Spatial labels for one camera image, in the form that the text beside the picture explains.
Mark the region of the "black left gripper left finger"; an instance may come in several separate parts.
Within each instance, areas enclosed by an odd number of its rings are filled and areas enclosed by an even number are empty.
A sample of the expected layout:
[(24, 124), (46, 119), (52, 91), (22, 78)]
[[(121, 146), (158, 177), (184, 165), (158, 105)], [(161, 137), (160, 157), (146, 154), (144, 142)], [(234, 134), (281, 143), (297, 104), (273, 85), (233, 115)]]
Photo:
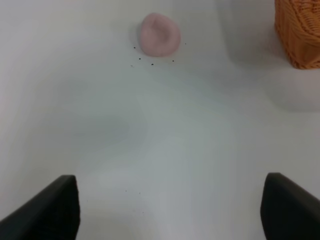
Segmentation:
[(77, 179), (61, 175), (0, 221), (2, 240), (75, 240), (81, 223)]

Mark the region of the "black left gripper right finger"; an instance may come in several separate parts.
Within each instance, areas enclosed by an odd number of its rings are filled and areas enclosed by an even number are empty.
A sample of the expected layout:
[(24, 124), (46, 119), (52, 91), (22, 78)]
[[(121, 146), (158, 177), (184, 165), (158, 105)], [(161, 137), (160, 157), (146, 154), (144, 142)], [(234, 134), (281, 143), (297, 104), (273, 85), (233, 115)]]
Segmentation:
[(267, 240), (320, 238), (320, 200), (279, 172), (266, 176), (260, 218)]

